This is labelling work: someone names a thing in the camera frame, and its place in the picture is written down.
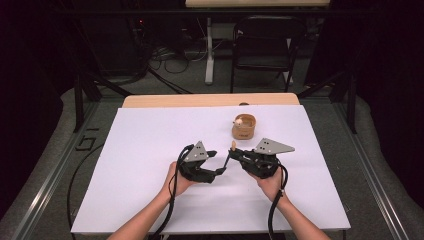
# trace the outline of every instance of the person's right arm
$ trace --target person's right arm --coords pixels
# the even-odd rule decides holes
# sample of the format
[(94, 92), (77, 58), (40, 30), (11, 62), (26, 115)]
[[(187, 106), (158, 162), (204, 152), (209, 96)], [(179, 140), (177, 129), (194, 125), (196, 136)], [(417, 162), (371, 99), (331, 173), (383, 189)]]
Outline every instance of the person's right arm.
[[(250, 174), (258, 183), (264, 194), (272, 202), (281, 187), (281, 168), (275, 172), (274, 176), (260, 179)], [(305, 217), (289, 200), (287, 193), (283, 192), (277, 204), (277, 209), (284, 215), (287, 222), (293, 229), (294, 234), (299, 240), (321, 240), (330, 239), (321, 229)]]

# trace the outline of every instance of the hand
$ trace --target hand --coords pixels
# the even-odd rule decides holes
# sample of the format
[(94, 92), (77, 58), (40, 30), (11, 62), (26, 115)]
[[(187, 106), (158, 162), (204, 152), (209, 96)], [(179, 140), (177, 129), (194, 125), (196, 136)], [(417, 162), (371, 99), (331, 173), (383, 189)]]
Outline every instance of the hand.
[(281, 168), (280, 167), (277, 168), (277, 171), (275, 171), (273, 176), (265, 178), (265, 179), (261, 179), (251, 173), (249, 173), (249, 175), (256, 180), (256, 182), (258, 183), (258, 186), (262, 189), (265, 196), (267, 196), (271, 202), (274, 201), (274, 198), (277, 195), (277, 192), (281, 188), (281, 178), (282, 178)]
[[(177, 167), (177, 162), (172, 162), (169, 165), (168, 174), (166, 176), (165, 182), (163, 184), (161, 192), (166, 192), (169, 194), (169, 191), (174, 191), (174, 175), (175, 175), (175, 168)], [(175, 196), (179, 196), (183, 192), (187, 190), (191, 185), (196, 184), (197, 182), (189, 181), (185, 177), (183, 177), (180, 172), (178, 172), (177, 177), (177, 190), (175, 192)]]

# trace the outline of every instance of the person's left arm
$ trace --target person's left arm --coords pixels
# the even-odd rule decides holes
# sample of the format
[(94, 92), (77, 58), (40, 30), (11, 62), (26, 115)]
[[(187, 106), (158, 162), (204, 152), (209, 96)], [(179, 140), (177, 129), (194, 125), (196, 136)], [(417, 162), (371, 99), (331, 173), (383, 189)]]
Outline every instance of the person's left arm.
[[(162, 211), (168, 205), (169, 200), (171, 199), (170, 191), (173, 191), (172, 186), (174, 186), (175, 179), (173, 178), (173, 176), (175, 174), (176, 167), (176, 162), (171, 163), (171, 165), (169, 166), (168, 175), (166, 176), (166, 180), (159, 193), (146, 207), (144, 207), (128, 222), (122, 225), (108, 239), (143, 239), (147, 235), (148, 231), (153, 226), (156, 219), (159, 217), (159, 215), (162, 213)], [(187, 190), (188, 187), (196, 183), (185, 179), (179, 173), (177, 179), (177, 189), (175, 192), (175, 196), (182, 194), (185, 190)]]

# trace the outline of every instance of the person's left hand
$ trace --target person's left hand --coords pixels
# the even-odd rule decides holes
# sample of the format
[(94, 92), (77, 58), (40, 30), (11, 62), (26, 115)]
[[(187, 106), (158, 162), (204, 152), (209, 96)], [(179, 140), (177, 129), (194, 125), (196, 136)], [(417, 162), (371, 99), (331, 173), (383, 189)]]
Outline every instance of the person's left hand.
[[(174, 180), (175, 180), (174, 175), (175, 175), (175, 168), (176, 167), (177, 167), (177, 162), (172, 162), (169, 165), (168, 174), (166, 176), (166, 179), (165, 179), (165, 182), (163, 184), (161, 191), (166, 191), (167, 193), (169, 193), (169, 191), (172, 192), (174, 190)], [(178, 172), (177, 190), (175, 192), (175, 196), (176, 197), (179, 196), (180, 194), (185, 192), (187, 190), (187, 188), (189, 188), (191, 185), (196, 184), (196, 183), (197, 182), (187, 180), (185, 177), (183, 177), (180, 174), (180, 172)]]

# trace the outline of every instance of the small wooden object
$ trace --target small wooden object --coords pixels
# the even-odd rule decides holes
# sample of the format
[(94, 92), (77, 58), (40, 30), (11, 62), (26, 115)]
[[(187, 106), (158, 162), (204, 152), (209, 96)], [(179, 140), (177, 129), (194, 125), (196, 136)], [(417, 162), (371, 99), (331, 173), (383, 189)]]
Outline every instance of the small wooden object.
[(253, 138), (255, 133), (256, 119), (250, 114), (240, 114), (233, 122), (233, 137), (238, 140)]

